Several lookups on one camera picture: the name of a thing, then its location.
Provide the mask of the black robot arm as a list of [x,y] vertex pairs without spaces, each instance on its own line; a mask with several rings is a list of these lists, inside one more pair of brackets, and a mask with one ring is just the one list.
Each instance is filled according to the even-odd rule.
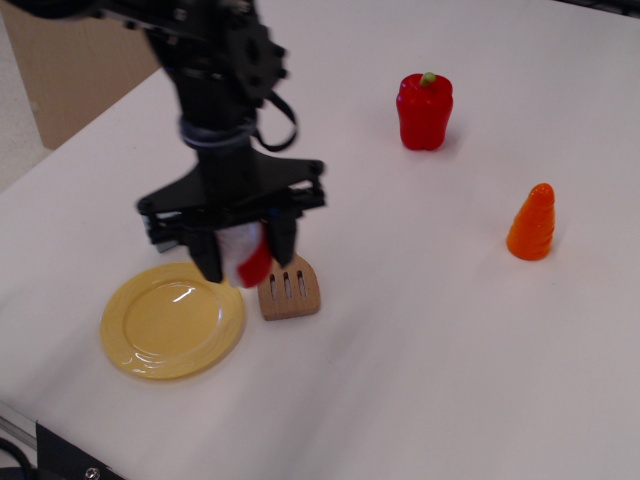
[[325,202],[324,165],[266,143],[258,111],[293,111],[275,92],[287,74],[251,1],[22,1],[41,19],[110,18],[140,28],[173,82],[183,142],[197,156],[181,179],[137,205],[159,250],[185,246],[211,282],[250,288],[295,255],[297,222]]

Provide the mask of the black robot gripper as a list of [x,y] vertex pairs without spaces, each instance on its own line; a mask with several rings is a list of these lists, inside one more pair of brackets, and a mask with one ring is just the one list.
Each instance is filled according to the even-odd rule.
[[266,224],[272,257],[288,265],[295,253],[297,220],[324,205],[320,160],[278,158],[249,143],[199,151],[195,167],[137,204],[153,244],[186,242],[204,278],[221,283],[223,272],[213,232],[252,222]]

